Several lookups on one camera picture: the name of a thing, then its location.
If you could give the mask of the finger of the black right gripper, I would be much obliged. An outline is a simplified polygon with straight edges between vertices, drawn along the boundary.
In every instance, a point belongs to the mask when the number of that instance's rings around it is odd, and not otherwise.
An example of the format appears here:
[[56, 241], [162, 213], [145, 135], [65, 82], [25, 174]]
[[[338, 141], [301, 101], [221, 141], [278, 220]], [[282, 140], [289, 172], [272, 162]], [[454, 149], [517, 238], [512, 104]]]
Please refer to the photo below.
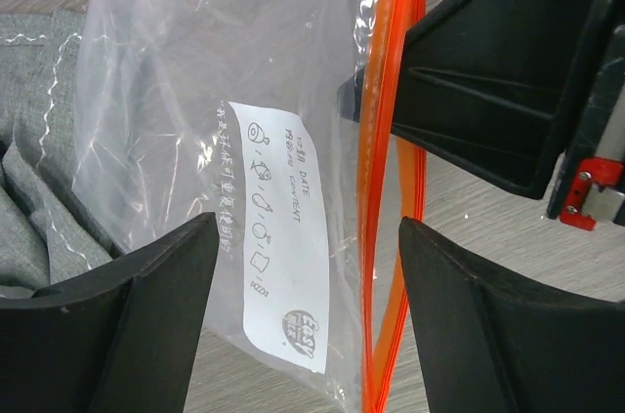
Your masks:
[[363, 80], [364, 68], [361, 68], [337, 92], [338, 112], [345, 119], [360, 120]]

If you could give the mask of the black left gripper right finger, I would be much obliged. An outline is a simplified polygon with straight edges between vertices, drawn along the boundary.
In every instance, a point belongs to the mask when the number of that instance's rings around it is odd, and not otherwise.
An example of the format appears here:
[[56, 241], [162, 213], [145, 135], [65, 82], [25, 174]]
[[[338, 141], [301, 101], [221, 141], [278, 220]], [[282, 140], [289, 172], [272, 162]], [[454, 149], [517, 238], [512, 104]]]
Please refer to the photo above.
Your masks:
[[624, 306], [504, 268], [403, 219], [399, 252], [434, 412], [620, 412]]

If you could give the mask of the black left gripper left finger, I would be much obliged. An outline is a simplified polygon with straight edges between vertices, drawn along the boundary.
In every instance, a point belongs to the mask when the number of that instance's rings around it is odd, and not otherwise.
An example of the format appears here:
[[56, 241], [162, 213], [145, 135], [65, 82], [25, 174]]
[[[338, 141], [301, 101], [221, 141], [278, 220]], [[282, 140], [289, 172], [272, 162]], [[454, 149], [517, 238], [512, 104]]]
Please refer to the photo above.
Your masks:
[[1, 302], [5, 412], [180, 412], [217, 262], [203, 213], [103, 266]]

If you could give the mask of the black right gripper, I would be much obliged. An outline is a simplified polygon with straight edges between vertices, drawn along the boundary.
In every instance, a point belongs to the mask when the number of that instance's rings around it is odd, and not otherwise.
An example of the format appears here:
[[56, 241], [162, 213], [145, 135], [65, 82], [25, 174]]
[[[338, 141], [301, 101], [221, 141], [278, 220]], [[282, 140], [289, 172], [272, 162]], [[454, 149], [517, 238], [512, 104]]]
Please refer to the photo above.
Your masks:
[[623, 226], [624, 0], [441, 1], [406, 33], [392, 131], [539, 199], [569, 132], [571, 78], [582, 105], [548, 216]]

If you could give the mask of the clear zip bag orange zipper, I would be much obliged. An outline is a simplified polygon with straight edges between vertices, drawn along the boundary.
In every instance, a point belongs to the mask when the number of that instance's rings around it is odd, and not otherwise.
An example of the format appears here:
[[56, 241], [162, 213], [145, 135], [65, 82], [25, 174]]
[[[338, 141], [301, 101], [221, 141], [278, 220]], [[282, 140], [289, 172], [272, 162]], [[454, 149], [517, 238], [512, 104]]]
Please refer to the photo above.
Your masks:
[[[89, 0], [72, 188], [116, 247], [217, 220], [204, 322], [346, 412], [386, 406], [408, 311], [372, 326], [401, 52], [426, 0]], [[337, 107], [364, 68], [360, 120]]]

